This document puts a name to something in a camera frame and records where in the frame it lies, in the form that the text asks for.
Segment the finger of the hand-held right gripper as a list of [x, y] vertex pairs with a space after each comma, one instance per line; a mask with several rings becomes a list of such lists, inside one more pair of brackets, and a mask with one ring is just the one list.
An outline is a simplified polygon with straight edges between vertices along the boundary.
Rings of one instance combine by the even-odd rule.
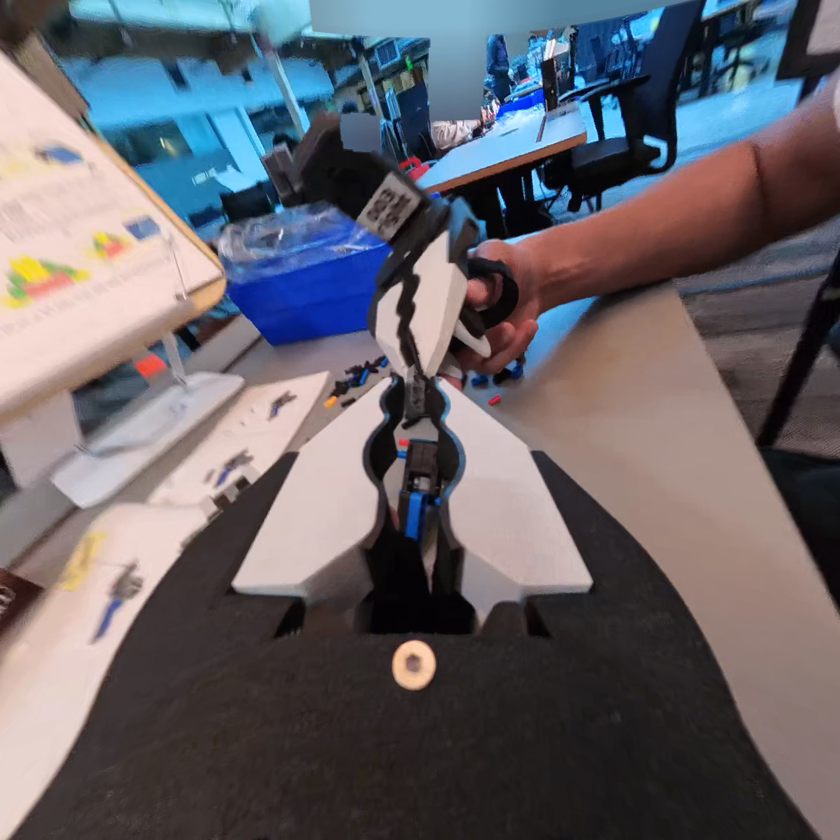
[[468, 281], [449, 259], [449, 238], [436, 238], [417, 260], [418, 285], [410, 319], [416, 368], [424, 377], [436, 375], [455, 335]]
[[392, 372], [424, 377], [424, 338], [416, 295], [421, 278], [414, 266], [404, 266], [378, 287], [370, 308], [370, 328]]

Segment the white instruction booklet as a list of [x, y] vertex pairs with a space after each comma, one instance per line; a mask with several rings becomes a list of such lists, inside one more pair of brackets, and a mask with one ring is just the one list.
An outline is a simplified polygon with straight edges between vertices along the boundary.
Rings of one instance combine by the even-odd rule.
[[2, 647], [2, 838], [14, 835], [66, 763], [132, 624], [207, 523], [197, 506], [106, 510]]

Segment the black office chair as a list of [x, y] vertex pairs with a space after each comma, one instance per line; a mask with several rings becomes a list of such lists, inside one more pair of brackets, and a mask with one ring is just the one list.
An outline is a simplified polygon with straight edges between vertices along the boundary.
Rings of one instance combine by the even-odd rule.
[[583, 205], [600, 211], [605, 192], [675, 165], [679, 83], [699, 44], [704, 6], [666, 6], [639, 73], [589, 86], [577, 96], [590, 106], [596, 139], [553, 157], [543, 168], [546, 186], [569, 190], [569, 213]]

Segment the wood-edged white desk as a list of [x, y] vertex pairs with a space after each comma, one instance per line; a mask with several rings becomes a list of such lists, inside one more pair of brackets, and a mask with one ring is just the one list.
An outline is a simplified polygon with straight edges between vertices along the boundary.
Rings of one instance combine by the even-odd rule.
[[461, 196], [486, 225], [489, 238], [506, 238], [499, 184], [522, 179], [587, 138], [580, 106], [572, 101], [551, 112], [517, 111], [477, 140], [461, 144], [431, 165], [417, 185], [426, 193]]

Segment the printed instruction board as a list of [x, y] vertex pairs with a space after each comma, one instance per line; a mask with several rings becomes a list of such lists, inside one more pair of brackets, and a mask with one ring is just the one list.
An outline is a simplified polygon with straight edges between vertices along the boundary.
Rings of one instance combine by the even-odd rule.
[[2, 56], [2, 415], [192, 317], [217, 258], [134, 169]]

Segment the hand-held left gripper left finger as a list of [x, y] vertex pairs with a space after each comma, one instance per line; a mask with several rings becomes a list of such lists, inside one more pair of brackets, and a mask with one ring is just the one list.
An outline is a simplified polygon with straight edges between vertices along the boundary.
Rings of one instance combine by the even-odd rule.
[[396, 380], [375, 384], [302, 446], [232, 581], [244, 595], [362, 599], [388, 519]]

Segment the small black blue lego assembly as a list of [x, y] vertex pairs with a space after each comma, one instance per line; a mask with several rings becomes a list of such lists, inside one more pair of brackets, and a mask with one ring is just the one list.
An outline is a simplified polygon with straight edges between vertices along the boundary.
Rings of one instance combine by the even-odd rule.
[[437, 538], [445, 480], [440, 470], [439, 432], [429, 418], [398, 429], [397, 486], [393, 510], [399, 533], [429, 550]]

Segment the person's right forearm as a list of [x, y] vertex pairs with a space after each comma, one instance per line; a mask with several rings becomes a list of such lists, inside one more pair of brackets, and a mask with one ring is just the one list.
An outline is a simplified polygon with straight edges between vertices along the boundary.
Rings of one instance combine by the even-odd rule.
[[533, 238], [546, 312], [731, 264], [838, 215], [838, 72], [786, 117]]

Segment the white board stand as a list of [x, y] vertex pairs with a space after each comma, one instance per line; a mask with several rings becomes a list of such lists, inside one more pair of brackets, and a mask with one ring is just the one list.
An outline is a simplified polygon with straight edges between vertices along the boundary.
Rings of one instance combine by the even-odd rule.
[[119, 415], [51, 476], [74, 507], [90, 509], [113, 498], [244, 389], [237, 374], [187, 373], [173, 332], [163, 346], [174, 383]]

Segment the black chair frame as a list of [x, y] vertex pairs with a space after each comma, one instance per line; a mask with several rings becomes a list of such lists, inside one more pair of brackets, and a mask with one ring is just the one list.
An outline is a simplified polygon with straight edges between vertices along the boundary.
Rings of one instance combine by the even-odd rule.
[[808, 311], [800, 338], [773, 397], [770, 410], [755, 439], [759, 448], [772, 447], [791, 416], [795, 402], [830, 332], [839, 323], [839, 255], [819, 286]]

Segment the white box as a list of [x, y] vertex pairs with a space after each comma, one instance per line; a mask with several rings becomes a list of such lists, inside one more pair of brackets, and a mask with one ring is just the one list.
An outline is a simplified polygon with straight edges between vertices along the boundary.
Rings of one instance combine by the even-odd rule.
[[82, 444], [74, 397], [62, 391], [1, 428], [1, 448], [15, 487], [50, 476]]

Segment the blue plastic bin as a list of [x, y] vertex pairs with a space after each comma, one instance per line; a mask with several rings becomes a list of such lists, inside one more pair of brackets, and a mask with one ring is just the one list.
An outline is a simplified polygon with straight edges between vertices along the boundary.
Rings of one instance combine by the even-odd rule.
[[390, 247], [325, 259], [221, 263], [227, 294], [272, 345], [364, 330], [375, 280]]

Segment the dark grey lego connector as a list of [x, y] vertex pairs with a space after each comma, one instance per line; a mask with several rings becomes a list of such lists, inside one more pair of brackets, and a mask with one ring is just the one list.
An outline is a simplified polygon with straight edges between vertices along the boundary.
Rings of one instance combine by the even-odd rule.
[[428, 407], [429, 394], [434, 391], [435, 376], [426, 376], [422, 371], [411, 366], [405, 377], [405, 407], [402, 427], [408, 429], [423, 421], [430, 420]]

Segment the person's right hand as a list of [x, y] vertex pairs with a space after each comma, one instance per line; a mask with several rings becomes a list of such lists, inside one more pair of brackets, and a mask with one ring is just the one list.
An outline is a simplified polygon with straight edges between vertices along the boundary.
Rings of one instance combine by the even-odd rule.
[[529, 347], [539, 329], [538, 317], [548, 307], [552, 284], [552, 254], [543, 235], [526, 237], [516, 243], [487, 240], [474, 249], [474, 256], [503, 262], [519, 289], [518, 305], [508, 319], [487, 332], [490, 356], [480, 357], [473, 350], [460, 350], [455, 360], [461, 385], [471, 372], [493, 375], [507, 368]]

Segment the clear plastic bag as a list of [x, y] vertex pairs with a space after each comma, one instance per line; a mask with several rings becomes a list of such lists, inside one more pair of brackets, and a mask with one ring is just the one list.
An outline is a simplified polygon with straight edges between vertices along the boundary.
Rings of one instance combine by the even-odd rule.
[[385, 246], [385, 242], [326, 202], [310, 203], [231, 223], [217, 241], [217, 255], [231, 264], [268, 259], [325, 259]]

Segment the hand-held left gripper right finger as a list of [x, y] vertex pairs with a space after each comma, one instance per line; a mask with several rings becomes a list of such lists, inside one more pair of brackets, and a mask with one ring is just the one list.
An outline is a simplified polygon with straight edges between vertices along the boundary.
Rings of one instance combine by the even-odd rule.
[[449, 382], [438, 391], [458, 456], [442, 506], [478, 623], [503, 602], [589, 592], [592, 576], [529, 447]]

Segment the black framed board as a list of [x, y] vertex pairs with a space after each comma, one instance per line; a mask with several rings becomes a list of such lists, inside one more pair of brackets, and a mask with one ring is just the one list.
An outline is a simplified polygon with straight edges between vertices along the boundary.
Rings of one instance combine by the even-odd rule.
[[798, 1], [776, 80], [824, 77], [838, 66], [839, 1]]

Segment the pile of loose lego pieces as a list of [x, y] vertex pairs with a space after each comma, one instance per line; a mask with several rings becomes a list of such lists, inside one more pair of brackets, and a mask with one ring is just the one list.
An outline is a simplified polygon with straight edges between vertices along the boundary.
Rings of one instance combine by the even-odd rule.
[[[507, 381], [516, 381], [520, 379], [524, 372], [524, 365], [527, 361], [527, 355], [521, 353], [513, 362], [512, 367], [507, 367], [501, 372], [492, 376], [494, 385], [500, 385]], [[353, 365], [345, 370], [345, 377], [342, 380], [337, 380], [331, 393], [325, 400], [324, 406], [327, 409], [332, 409], [336, 405], [347, 407], [355, 402], [356, 397], [347, 397], [347, 393], [353, 389], [361, 388], [365, 385], [372, 376], [380, 375], [387, 372], [390, 366], [388, 357], [382, 355], [374, 360], [368, 360], [363, 364]]]

